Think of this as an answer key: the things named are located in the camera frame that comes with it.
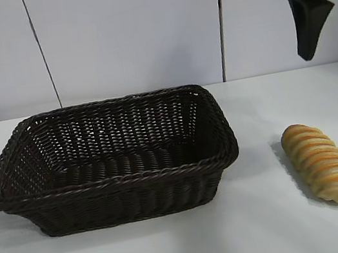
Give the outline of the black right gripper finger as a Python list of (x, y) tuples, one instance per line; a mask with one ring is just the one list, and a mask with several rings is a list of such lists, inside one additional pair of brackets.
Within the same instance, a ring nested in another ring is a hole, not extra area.
[(313, 59), (320, 34), (334, 3), (329, 0), (288, 0), (295, 21), (297, 54)]

